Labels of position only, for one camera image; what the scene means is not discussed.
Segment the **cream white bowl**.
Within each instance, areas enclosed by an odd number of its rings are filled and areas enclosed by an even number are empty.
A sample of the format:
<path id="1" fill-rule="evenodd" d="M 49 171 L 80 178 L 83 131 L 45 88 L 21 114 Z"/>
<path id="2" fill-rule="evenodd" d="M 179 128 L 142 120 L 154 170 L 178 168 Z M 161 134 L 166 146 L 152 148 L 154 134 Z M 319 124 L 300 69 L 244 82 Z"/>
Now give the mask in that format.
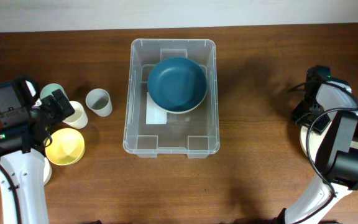
<path id="1" fill-rule="evenodd" d="M 310 156 L 313 162 L 315 162 L 315 158 L 316 158 L 316 154 L 317 151 L 327 133 L 327 131 L 329 130 L 331 126 L 331 123 L 328 124 L 328 126 L 326 127 L 326 129 L 321 133 L 317 133 L 312 131 L 309 137 L 309 151 L 310 151 Z M 308 128 L 306 126 L 302 126 L 301 127 L 301 131 L 300 131 L 300 143 L 301 143 L 301 147 L 303 152 L 305 153 L 305 155 L 307 156 L 307 150 L 306 150 L 306 135 L 307 135 L 307 131 Z M 357 141 L 351 141 L 351 148 L 354 149 L 358 149 L 358 142 Z"/>

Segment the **cream cup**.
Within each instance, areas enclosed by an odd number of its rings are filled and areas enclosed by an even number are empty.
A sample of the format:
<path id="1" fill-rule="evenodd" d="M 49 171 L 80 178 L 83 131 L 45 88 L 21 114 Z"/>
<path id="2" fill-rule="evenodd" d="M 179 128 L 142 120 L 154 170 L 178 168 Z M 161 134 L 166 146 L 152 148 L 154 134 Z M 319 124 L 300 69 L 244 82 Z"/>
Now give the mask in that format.
<path id="1" fill-rule="evenodd" d="M 70 101 L 71 106 L 75 110 L 74 114 L 67 117 L 63 122 L 72 128 L 82 129 L 88 124 L 88 117 L 81 103 Z"/>

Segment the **beige bowl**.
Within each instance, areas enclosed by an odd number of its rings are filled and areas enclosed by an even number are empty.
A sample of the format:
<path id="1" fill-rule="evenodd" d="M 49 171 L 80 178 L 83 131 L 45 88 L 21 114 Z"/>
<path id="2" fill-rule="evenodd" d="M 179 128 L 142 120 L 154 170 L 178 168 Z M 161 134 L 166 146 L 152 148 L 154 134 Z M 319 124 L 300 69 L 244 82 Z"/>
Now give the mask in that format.
<path id="1" fill-rule="evenodd" d="M 171 114 L 185 114 L 185 113 L 189 113 L 190 111 L 195 110 L 197 107 L 199 107 L 199 105 L 201 105 L 204 102 L 204 99 L 206 98 L 206 94 L 204 96 L 204 98 L 194 107 L 188 109 L 188 110 L 184 110 L 184 111 L 170 111 L 170 110 L 166 110 L 164 108 L 162 108 L 161 106 L 159 106 L 158 104 L 156 104 L 156 102 L 153 101 L 153 103 L 156 105 L 157 108 L 167 112 L 167 113 L 171 113 Z"/>

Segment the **dark blue bowl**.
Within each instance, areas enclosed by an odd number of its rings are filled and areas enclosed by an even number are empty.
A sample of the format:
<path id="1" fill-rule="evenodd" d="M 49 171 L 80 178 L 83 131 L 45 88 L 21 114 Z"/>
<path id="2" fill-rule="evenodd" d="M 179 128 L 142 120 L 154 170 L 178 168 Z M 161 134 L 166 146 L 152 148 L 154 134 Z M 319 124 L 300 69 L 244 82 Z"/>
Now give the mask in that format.
<path id="1" fill-rule="evenodd" d="M 171 57 L 160 61 L 149 74 L 148 92 L 154 102 L 170 111 L 196 106 L 207 94 L 203 69 L 194 61 Z"/>

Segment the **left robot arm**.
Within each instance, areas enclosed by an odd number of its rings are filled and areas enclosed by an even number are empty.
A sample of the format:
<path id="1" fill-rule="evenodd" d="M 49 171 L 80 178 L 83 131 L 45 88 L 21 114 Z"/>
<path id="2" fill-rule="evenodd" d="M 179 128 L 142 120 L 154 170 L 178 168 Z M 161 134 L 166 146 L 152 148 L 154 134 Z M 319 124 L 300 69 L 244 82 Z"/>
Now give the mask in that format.
<path id="1" fill-rule="evenodd" d="M 0 191 L 4 223 L 48 223 L 45 149 L 52 126 L 73 115 L 61 90 L 41 98 L 25 87 L 0 88 Z"/>

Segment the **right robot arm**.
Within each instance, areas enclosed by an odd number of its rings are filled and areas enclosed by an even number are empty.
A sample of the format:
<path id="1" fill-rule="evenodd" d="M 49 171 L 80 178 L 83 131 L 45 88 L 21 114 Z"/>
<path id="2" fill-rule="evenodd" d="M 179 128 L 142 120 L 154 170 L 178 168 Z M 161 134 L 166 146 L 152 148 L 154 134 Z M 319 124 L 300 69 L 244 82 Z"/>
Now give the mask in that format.
<path id="1" fill-rule="evenodd" d="M 340 199 L 358 190 L 358 99 L 342 83 L 319 85 L 322 114 L 335 115 L 319 144 L 308 127 L 305 149 L 316 175 L 301 197 L 281 211 L 279 223 L 319 223 Z"/>

